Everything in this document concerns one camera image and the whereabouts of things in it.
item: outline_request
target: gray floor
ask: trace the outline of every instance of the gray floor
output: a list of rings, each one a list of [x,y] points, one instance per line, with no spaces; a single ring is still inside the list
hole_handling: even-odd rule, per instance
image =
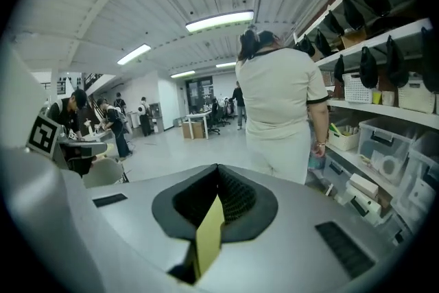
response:
[[[252,169],[246,147],[246,132],[238,131],[236,120],[220,127],[221,135],[206,139],[183,139],[182,129],[131,140],[134,154],[123,162],[130,181],[164,176],[199,165],[222,163]]]

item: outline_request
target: cardboard box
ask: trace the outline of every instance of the cardboard box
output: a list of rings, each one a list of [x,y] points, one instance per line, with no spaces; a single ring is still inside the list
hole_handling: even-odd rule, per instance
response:
[[[191,138],[189,122],[183,122],[183,138]],[[204,122],[192,122],[193,138],[205,138]]]
[[[345,49],[353,47],[354,45],[363,42],[366,40],[366,29],[363,27],[358,31],[352,31],[349,33],[345,33],[342,36],[342,42]]]

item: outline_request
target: ceiling light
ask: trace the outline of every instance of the ceiling light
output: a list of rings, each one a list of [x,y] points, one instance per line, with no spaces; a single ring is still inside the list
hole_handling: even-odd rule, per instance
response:
[[[189,22],[186,24],[186,28],[189,32],[196,32],[203,30],[204,28],[215,27],[218,25],[223,25],[225,23],[251,21],[253,20],[253,16],[253,11],[231,12],[229,14],[212,16],[208,17],[207,19]]]
[[[195,71],[188,71],[188,72],[176,73],[175,75],[171,75],[171,78],[177,78],[177,77],[189,76],[189,75],[193,75],[194,73],[195,73]]]
[[[217,67],[228,67],[228,66],[235,66],[236,62],[227,62],[226,64],[218,64]]]
[[[121,60],[119,60],[117,63],[119,65],[124,65],[127,62],[130,62],[132,59],[137,58],[137,56],[146,53],[147,51],[151,50],[151,47],[149,45],[143,44],[137,49],[131,51],[128,55],[125,55]]]

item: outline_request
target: white basket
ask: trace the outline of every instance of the white basket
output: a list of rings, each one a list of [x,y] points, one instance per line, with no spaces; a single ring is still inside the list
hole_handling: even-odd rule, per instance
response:
[[[372,103],[372,89],[366,88],[359,77],[359,73],[345,73],[344,99],[354,103]]]
[[[422,80],[409,80],[403,88],[398,88],[398,99],[400,108],[427,114],[433,113],[436,100]]]
[[[346,130],[346,126],[338,127],[340,132],[344,132]],[[342,134],[335,133],[332,130],[329,130],[329,144],[340,150],[350,150],[356,148],[359,143],[359,132],[353,134],[349,137],[346,137]]]

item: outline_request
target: jeans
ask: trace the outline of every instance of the jeans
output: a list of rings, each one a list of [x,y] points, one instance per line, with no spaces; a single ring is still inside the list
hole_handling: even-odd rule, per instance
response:
[[[126,143],[125,136],[123,135],[123,130],[113,131],[116,139],[117,151],[119,153],[120,158],[125,158],[129,155],[130,149],[128,148],[128,144]]]
[[[242,115],[244,114],[244,120],[247,122],[247,112],[245,106],[237,106],[238,108],[238,126],[242,127]]]

